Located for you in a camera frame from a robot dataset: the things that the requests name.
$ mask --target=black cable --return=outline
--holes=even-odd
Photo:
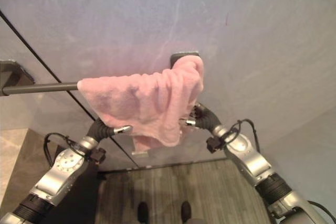
[[[314,202],[314,201],[311,201],[311,200],[308,200],[308,202],[310,204],[312,204],[313,206],[316,206],[318,208],[320,208],[321,210],[323,210],[327,215],[330,216],[330,218],[332,219],[332,221],[336,224],[336,218],[334,215],[332,215],[332,213],[326,208],[324,207],[323,205],[317,203],[317,202]]]
[[[51,132],[51,133],[48,133],[45,137],[44,137],[44,143],[43,143],[43,151],[44,151],[44,155],[46,156],[46,160],[48,161],[48,164],[50,167],[52,167],[55,163],[55,160],[53,160],[51,158],[51,155],[50,155],[50,151],[49,151],[49,148],[48,148],[48,143],[50,142],[49,140],[49,137],[52,136],[52,135],[56,135],[56,136],[60,136],[66,143],[67,145],[69,146],[69,148],[75,152],[76,154],[82,156],[83,158],[86,159],[86,157],[82,154],[80,154],[79,152],[77,152],[74,148],[73,148],[73,144],[76,143],[75,141],[69,139],[69,136],[64,136],[60,133],[57,133],[57,132]]]
[[[228,145],[229,143],[233,142],[240,134],[241,130],[242,130],[242,123],[247,122],[249,123],[249,125],[251,125],[251,128],[253,130],[253,136],[254,136],[254,141],[256,144],[256,150],[257,152],[260,153],[260,145],[259,145],[259,139],[258,139],[258,135],[257,135],[257,131],[254,127],[254,123],[252,120],[250,119],[243,119],[243,120],[238,120],[234,125],[231,126],[231,128],[229,129],[229,131],[227,133],[225,133],[224,139],[227,138],[228,136],[232,135],[235,133],[235,136],[228,142],[225,143],[225,145]]]

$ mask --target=gray wall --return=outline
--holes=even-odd
[[[170,54],[198,50],[206,69],[199,100],[228,125],[253,119],[270,157],[280,155],[282,137],[336,106],[336,0],[0,0],[0,8],[64,82],[153,73],[169,67]],[[220,157],[207,153],[206,138],[134,159]],[[131,153],[129,139],[119,143]],[[330,145],[321,149],[335,154]]]
[[[293,189],[336,214],[336,107],[264,150]]]

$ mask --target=marble surface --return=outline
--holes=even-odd
[[[28,129],[0,131],[0,204]]]

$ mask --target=floor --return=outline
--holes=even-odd
[[[28,129],[0,131],[0,204]]]
[[[150,223],[181,223],[188,200],[194,218],[207,223],[269,224],[263,202],[229,160],[107,175],[99,189],[96,224],[136,220],[141,201]]]

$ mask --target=black shoe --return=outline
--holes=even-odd
[[[140,202],[138,205],[138,222],[144,224],[149,223],[149,211],[146,202]]]
[[[183,223],[186,223],[189,219],[191,219],[191,206],[188,201],[182,203],[181,219]]]

